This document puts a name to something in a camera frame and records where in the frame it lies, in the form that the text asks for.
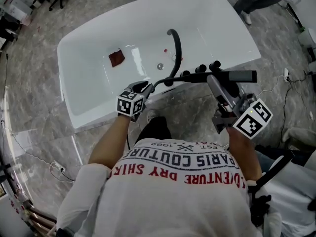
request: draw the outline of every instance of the electrical outlet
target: electrical outlet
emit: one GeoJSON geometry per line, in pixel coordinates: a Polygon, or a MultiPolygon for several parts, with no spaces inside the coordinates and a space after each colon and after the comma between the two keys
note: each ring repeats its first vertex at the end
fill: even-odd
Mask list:
{"type": "Polygon", "coordinates": [[[287,68],[284,68],[284,74],[283,74],[283,79],[285,82],[288,82],[290,77],[289,77],[290,73],[288,72],[288,69],[287,68]]]}
{"type": "Polygon", "coordinates": [[[54,163],[55,163],[55,166],[57,167],[57,169],[58,169],[59,171],[61,171],[61,169],[63,169],[63,171],[66,171],[66,168],[65,168],[63,165],[61,165],[61,164],[58,163],[57,161],[54,161],[54,163]]]}

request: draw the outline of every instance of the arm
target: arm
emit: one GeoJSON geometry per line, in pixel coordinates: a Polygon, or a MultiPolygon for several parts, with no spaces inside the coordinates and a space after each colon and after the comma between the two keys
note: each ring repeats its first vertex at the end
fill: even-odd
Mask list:
{"type": "Polygon", "coordinates": [[[131,117],[120,115],[95,146],[88,164],[98,163],[110,169],[122,157],[131,117]]]}
{"type": "Polygon", "coordinates": [[[111,169],[123,155],[130,119],[127,116],[118,116],[95,146],[88,165],[80,169],[73,187],[59,208],[57,229],[64,229],[74,221],[81,225],[100,196],[111,169]]]}
{"type": "MultiPolygon", "coordinates": [[[[230,143],[230,152],[232,156],[236,159],[246,181],[247,186],[255,186],[256,181],[262,177],[261,167],[258,161],[258,157],[255,153],[254,145],[247,137],[238,132],[234,128],[227,129],[229,134],[229,143],[230,143]]],[[[268,192],[265,188],[261,188],[256,192],[255,198],[260,198],[262,196],[268,196],[268,192]]],[[[253,208],[254,201],[250,197],[250,211],[253,208]]],[[[282,219],[280,213],[276,210],[273,201],[266,202],[266,206],[268,206],[269,210],[265,214],[264,224],[260,225],[257,229],[262,232],[263,226],[265,228],[265,232],[269,232],[270,236],[278,237],[281,235],[281,227],[282,227],[282,219]]]]}
{"type": "Polygon", "coordinates": [[[246,181],[257,181],[262,177],[262,171],[253,143],[234,128],[227,128],[227,132],[230,153],[236,159],[246,181]]]}

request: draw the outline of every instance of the marble floor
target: marble floor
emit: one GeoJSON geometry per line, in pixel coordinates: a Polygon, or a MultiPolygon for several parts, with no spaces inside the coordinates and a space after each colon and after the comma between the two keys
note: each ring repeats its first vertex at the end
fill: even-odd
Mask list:
{"type": "MultiPolygon", "coordinates": [[[[50,164],[56,160],[66,167],[67,175],[75,178],[80,167],[87,163],[91,150],[112,120],[81,129],[73,129],[65,102],[61,97],[57,64],[57,45],[67,33],[90,19],[134,0],[65,0],[65,8],[58,5],[52,12],[43,4],[35,11],[34,20],[23,27],[17,42],[8,45],[9,55],[4,119],[3,159],[10,162],[34,206],[53,216],[72,184],[56,180],[50,173],[50,164]]],[[[228,0],[234,4],[237,0],[228,0]]],[[[308,69],[306,53],[298,43],[298,27],[291,16],[280,6],[252,13],[253,24],[248,29],[262,58],[239,69],[257,70],[258,83],[245,84],[248,92],[258,94],[271,90],[283,68],[290,71],[292,80],[302,79],[308,69]]],[[[4,87],[6,59],[0,58],[0,88],[4,87]]],[[[260,97],[271,108],[274,117],[269,126],[255,138],[256,143],[277,146],[283,124],[283,105],[289,87],[282,78],[272,93],[260,97]]],[[[316,129],[309,118],[316,117],[316,97],[312,81],[296,83],[297,91],[290,90],[286,104],[285,128],[291,126],[316,129]]],[[[211,122],[216,101],[207,85],[199,84],[183,92],[169,93],[164,99],[151,104],[166,116],[174,138],[187,141],[213,141],[228,143],[227,133],[218,135],[211,122]]],[[[132,124],[129,130],[133,144],[145,125],[144,117],[132,124]]]]}

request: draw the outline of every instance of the white t-shirt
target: white t-shirt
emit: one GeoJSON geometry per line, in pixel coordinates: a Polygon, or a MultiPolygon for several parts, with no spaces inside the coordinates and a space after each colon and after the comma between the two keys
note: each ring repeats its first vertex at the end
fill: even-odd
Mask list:
{"type": "Polygon", "coordinates": [[[59,210],[57,229],[96,200],[96,237],[262,236],[251,223],[247,183],[236,160],[214,143],[144,139],[112,171],[83,166],[59,210]]]}

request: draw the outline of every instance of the black handle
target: black handle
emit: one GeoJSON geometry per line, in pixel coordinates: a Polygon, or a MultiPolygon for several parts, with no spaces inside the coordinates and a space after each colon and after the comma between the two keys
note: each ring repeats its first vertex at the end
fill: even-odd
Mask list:
{"type": "Polygon", "coordinates": [[[270,169],[264,176],[259,178],[259,180],[256,181],[256,186],[249,186],[248,187],[248,192],[256,194],[258,190],[261,189],[267,182],[269,182],[272,178],[274,178],[280,171],[282,171],[287,164],[292,161],[294,157],[294,154],[292,151],[290,153],[286,153],[283,158],[273,166],[272,169],[270,169]]]}
{"type": "MultiPolygon", "coordinates": [[[[181,42],[180,42],[180,37],[177,33],[177,31],[175,29],[170,29],[167,32],[168,35],[172,35],[173,36],[173,40],[174,40],[174,44],[176,47],[176,60],[175,60],[175,64],[174,67],[170,73],[169,78],[173,78],[175,77],[175,75],[177,74],[180,65],[181,65],[181,60],[182,60],[182,48],[181,48],[181,42]]],[[[172,86],[173,82],[169,81],[169,82],[165,82],[164,83],[166,86],[172,86]]]]}
{"type": "Polygon", "coordinates": [[[219,61],[214,61],[208,66],[208,68],[212,72],[220,72],[221,71],[220,66],[221,66],[221,63],[219,61]]]}
{"type": "Polygon", "coordinates": [[[185,76],[188,76],[188,75],[190,75],[190,74],[191,74],[190,71],[185,70],[185,71],[183,71],[183,72],[181,73],[180,77],[185,77],[185,76]]]}
{"type": "Polygon", "coordinates": [[[204,64],[201,64],[196,68],[196,73],[204,73],[206,69],[206,66],[204,64]]]}
{"type": "Polygon", "coordinates": [[[222,71],[214,73],[214,76],[219,80],[234,81],[234,82],[257,82],[257,71],[222,71]]]}

